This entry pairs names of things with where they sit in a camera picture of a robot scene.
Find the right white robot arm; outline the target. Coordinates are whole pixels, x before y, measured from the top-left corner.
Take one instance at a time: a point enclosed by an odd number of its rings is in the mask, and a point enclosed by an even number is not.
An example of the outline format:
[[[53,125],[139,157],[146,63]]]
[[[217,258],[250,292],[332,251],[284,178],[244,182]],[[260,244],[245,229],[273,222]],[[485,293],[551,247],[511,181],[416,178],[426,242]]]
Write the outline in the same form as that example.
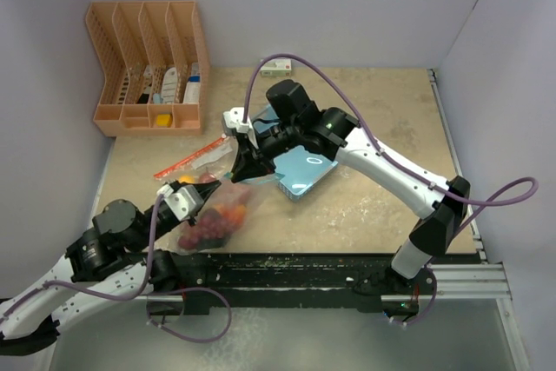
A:
[[[372,143],[359,119],[337,107],[319,109],[293,80],[272,86],[266,98],[278,121],[261,133],[243,107],[222,115],[225,133],[237,141],[232,182],[274,174],[275,158],[299,146],[362,173],[419,218],[386,274],[393,292],[407,293],[416,285],[420,270],[444,255],[456,236],[467,211],[461,198],[469,195],[469,182],[461,176],[452,180],[437,176],[383,143]]]

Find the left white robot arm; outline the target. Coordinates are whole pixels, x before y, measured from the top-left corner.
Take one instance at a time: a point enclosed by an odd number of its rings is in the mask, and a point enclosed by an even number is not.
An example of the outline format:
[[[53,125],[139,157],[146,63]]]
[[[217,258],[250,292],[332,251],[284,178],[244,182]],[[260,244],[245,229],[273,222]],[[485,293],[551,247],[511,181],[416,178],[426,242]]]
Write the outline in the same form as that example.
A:
[[[130,301],[149,290],[178,289],[182,278],[172,254],[154,243],[184,222],[193,224],[221,184],[166,183],[145,211],[128,200],[110,202],[43,277],[2,300],[1,354],[26,356],[51,346],[63,320],[84,313],[84,296]]]

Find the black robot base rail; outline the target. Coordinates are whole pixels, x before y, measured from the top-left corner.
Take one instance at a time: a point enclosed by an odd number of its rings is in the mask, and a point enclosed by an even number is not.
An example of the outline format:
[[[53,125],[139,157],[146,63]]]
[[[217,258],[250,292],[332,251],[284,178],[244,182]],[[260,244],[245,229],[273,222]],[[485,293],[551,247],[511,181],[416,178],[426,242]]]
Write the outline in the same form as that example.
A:
[[[389,255],[176,255],[164,284],[146,297],[154,315],[206,315],[212,308],[348,308],[416,315],[436,292],[431,270],[413,279],[390,268]]]

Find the clear zip top bag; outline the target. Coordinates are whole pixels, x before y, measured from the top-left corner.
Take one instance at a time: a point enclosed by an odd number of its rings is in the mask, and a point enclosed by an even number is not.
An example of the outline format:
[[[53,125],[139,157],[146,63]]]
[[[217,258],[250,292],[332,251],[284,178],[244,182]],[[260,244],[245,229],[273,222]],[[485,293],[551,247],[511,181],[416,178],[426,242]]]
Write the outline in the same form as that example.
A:
[[[184,176],[189,180],[198,180],[205,173],[219,177],[230,168],[233,154],[230,138],[221,135],[181,161],[153,174],[153,177],[158,181],[179,180]]]

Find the red grapes toy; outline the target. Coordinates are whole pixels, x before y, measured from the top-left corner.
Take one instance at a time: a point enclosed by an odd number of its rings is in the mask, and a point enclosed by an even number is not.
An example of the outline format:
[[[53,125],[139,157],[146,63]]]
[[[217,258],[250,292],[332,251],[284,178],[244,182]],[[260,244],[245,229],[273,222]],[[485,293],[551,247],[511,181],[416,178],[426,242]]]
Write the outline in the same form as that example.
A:
[[[187,251],[222,248],[228,242],[232,230],[232,223],[216,209],[207,209],[195,225],[184,226],[177,244],[179,248]]]

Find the yellow lemon toy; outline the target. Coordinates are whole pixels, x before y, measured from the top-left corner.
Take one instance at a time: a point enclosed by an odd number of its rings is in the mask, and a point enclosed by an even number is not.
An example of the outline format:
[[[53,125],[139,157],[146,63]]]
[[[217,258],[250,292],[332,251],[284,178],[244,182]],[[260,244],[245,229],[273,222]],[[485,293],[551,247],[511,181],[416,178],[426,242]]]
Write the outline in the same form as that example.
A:
[[[189,184],[195,183],[195,178],[193,176],[180,176],[179,182],[185,182]]]

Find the brown onion toy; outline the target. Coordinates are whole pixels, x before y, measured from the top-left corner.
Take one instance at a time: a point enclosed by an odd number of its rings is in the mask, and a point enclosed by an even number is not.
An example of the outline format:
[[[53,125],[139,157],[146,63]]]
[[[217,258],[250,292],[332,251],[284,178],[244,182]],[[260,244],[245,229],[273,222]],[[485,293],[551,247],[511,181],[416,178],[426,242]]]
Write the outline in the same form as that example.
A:
[[[198,181],[199,183],[210,183],[217,181],[217,177],[210,172],[205,172],[199,176]]]

